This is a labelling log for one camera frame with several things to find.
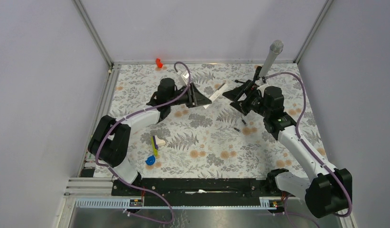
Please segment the white remote control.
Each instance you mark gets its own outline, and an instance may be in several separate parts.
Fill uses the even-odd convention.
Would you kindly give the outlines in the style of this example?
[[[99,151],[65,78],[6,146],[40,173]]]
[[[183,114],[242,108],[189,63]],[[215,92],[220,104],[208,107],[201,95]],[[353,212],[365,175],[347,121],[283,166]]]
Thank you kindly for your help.
[[[214,102],[219,96],[223,94],[223,92],[226,91],[228,85],[226,83],[223,83],[210,97],[209,100]]]

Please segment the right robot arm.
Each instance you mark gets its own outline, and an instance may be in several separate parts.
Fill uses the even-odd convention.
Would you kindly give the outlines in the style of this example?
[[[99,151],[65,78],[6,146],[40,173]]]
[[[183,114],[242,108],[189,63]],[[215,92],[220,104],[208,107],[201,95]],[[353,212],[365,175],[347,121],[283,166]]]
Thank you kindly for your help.
[[[272,170],[267,175],[266,189],[270,195],[286,192],[304,200],[311,214],[322,218],[352,209],[352,175],[338,169],[307,141],[296,121],[285,112],[282,90],[276,86],[257,87],[248,80],[241,86],[223,93],[230,105],[247,115],[253,111],[263,117],[265,129],[281,143],[301,165],[307,178],[286,169]]]

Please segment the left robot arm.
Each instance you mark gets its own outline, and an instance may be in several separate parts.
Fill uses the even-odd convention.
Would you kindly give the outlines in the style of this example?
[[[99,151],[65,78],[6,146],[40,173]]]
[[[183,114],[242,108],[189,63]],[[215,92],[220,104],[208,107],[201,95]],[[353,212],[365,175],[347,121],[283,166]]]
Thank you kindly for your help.
[[[164,78],[141,110],[120,120],[109,115],[103,116],[89,141],[88,152],[95,156],[97,165],[110,169],[115,177],[124,182],[123,189],[129,195],[136,195],[141,189],[141,183],[137,179],[139,172],[127,157],[130,135],[163,121],[170,114],[172,106],[186,105],[192,108],[211,103],[194,83],[178,89],[172,78]]]

